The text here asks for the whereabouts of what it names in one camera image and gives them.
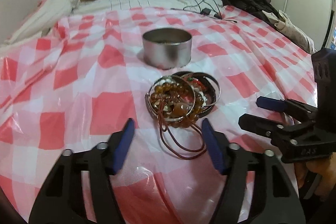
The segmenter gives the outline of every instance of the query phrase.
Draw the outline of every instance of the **pile of jewelry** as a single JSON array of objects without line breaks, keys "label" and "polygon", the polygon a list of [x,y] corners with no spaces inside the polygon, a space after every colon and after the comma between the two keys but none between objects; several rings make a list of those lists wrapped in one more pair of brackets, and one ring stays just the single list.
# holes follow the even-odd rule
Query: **pile of jewelry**
[{"label": "pile of jewelry", "polygon": [[[179,158],[191,160],[206,152],[204,142],[200,149],[187,149],[180,145],[171,133],[174,128],[192,127],[201,137],[201,129],[196,125],[200,117],[207,115],[219,99],[221,90],[217,80],[206,73],[182,71],[174,75],[163,76],[146,94],[146,105],[150,114],[158,120],[160,137],[164,145]],[[167,145],[163,132],[168,131],[173,141],[182,150],[198,153],[184,157]]]}]

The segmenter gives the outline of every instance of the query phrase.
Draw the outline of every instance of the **clothes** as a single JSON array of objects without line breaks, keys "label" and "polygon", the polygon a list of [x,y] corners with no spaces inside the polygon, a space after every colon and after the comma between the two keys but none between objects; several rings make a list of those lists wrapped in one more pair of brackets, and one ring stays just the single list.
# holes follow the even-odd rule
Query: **clothes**
[{"label": "clothes", "polygon": [[223,6],[235,6],[241,10],[244,10],[245,12],[248,12],[251,15],[254,15],[255,17],[261,19],[262,21],[266,22],[274,29],[276,29],[274,23],[272,24],[267,16],[263,13],[263,11],[266,11],[268,13],[273,13],[277,17],[279,17],[278,11],[270,4],[269,0],[222,0],[222,2]]},{"label": "clothes", "polygon": [[276,29],[290,39],[295,45],[299,46],[305,52],[313,54],[316,52],[314,41],[306,35],[301,29],[296,27],[283,11],[279,10],[279,16],[276,17],[273,13],[263,11],[263,14],[268,20],[274,24]]}]

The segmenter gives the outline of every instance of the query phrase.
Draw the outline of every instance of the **silver cylindrical tin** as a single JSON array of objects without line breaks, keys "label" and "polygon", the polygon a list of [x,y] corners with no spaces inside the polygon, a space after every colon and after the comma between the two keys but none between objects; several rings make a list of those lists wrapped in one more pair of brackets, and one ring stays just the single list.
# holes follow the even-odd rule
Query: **silver cylindrical tin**
[{"label": "silver cylindrical tin", "polygon": [[176,28],[148,31],[142,36],[144,61],[159,69],[180,68],[191,60],[192,35]]}]

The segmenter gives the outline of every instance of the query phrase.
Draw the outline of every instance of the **metal bowl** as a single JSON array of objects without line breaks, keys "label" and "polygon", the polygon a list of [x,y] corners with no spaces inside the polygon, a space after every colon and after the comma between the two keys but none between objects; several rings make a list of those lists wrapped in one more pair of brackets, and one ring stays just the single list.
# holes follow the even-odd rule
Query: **metal bowl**
[{"label": "metal bowl", "polygon": [[184,30],[161,28],[142,36],[144,61],[159,69],[181,68],[191,60],[192,35]]}]

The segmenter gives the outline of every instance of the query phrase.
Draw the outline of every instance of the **checkered tablecloth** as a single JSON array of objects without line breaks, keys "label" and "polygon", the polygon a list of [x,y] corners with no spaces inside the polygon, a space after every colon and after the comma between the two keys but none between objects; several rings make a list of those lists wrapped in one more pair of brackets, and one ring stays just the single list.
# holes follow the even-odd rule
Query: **checkered tablecloth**
[{"label": "checkered tablecloth", "polygon": [[[132,117],[134,140],[122,171],[111,178],[126,221],[207,224],[225,178],[208,154],[180,160],[161,144],[144,95],[161,75],[178,69],[144,64],[142,34],[171,26],[193,35],[192,60],[183,70],[217,78],[222,95],[208,118],[245,148],[263,151],[270,145],[240,130],[242,114],[280,119],[258,109],[257,97],[313,105],[316,99],[310,55],[239,9],[226,7],[223,17],[237,23],[161,8],[73,16],[60,20],[52,36],[31,40],[0,59],[0,186],[18,212],[28,219],[63,149],[89,150]],[[184,146],[199,147],[192,131],[174,133]],[[287,169],[295,182],[291,165]],[[84,173],[84,196],[94,219],[87,177]],[[252,180],[249,176],[241,219],[247,217]]]}]

